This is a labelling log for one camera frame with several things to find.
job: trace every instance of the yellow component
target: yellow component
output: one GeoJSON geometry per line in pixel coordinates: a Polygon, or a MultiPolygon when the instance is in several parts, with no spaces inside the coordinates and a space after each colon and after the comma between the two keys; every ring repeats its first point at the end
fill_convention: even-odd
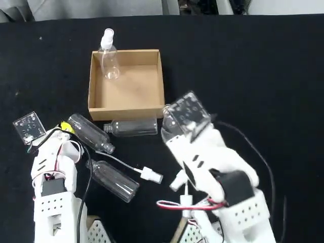
{"type": "Polygon", "coordinates": [[[71,133],[75,133],[71,125],[66,121],[61,122],[61,129],[71,133]]]}

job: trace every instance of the clear plastic bottle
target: clear plastic bottle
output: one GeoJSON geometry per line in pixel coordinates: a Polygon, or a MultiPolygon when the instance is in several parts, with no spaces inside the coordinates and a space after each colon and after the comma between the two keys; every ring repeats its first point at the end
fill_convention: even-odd
{"type": "Polygon", "coordinates": [[[137,120],[113,120],[105,124],[103,130],[116,137],[133,137],[157,134],[156,118],[137,120]]]}
{"type": "Polygon", "coordinates": [[[183,134],[183,131],[179,125],[174,121],[170,113],[168,112],[169,105],[163,108],[163,123],[161,128],[161,136],[164,143],[168,142],[170,139],[177,135],[183,134]]]}
{"type": "Polygon", "coordinates": [[[92,160],[92,167],[94,180],[120,199],[129,203],[135,196],[135,193],[140,186],[136,181],[103,160],[92,160]]]}
{"type": "Polygon", "coordinates": [[[105,151],[111,154],[115,147],[110,143],[109,136],[92,122],[81,116],[73,114],[67,121],[74,129],[75,134],[95,151],[105,151]]]}
{"type": "Polygon", "coordinates": [[[99,52],[102,53],[100,60],[102,75],[107,79],[117,79],[120,74],[117,49],[112,44],[113,34],[112,29],[105,29],[99,48],[99,52]]]}

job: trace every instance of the black table surface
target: black table surface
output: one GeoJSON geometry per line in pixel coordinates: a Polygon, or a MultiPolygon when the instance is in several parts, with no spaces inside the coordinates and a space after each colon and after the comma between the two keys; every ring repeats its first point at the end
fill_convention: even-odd
{"type": "MultiPolygon", "coordinates": [[[[239,127],[273,169],[277,185],[274,233],[280,238],[286,195],[286,242],[320,241],[323,189],[324,15],[158,16],[59,20],[0,25],[0,235],[33,242],[33,157],[12,122],[36,111],[50,129],[87,110],[91,51],[105,28],[118,49],[160,49],[166,102],[194,90],[210,113],[239,127]]],[[[243,138],[219,128],[260,177],[270,202],[266,167],[243,138]]],[[[181,213],[157,208],[178,201],[169,184],[178,165],[160,136],[113,138],[118,158],[164,175],[161,185],[111,161],[141,186],[126,204],[93,183],[88,214],[101,217],[117,242],[168,242],[181,213]]],[[[77,196],[89,171],[77,165],[77,196]]]]}

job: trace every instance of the white spray nozzle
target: white spray nozzle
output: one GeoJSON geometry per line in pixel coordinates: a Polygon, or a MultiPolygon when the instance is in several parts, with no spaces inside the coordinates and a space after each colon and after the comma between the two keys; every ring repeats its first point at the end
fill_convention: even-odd
{"type": "Polygon", "coordinates": [[[112,29],[105,29],[100,43],[102,49],[110,49],[112,47],[113,34],[114,32],[112,29]]]}

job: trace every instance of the cardboard box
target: cardboard box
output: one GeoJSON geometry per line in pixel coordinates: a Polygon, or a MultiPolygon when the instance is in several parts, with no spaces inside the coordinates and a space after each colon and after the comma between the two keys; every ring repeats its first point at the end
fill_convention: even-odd
{"type": "Polygon", "coordinates": [[[163,116],[165,105],[159,50],[120,50],[120,77],[105,79],[101,53],[91,58],[88,109],[93,120],[163,116]]]}

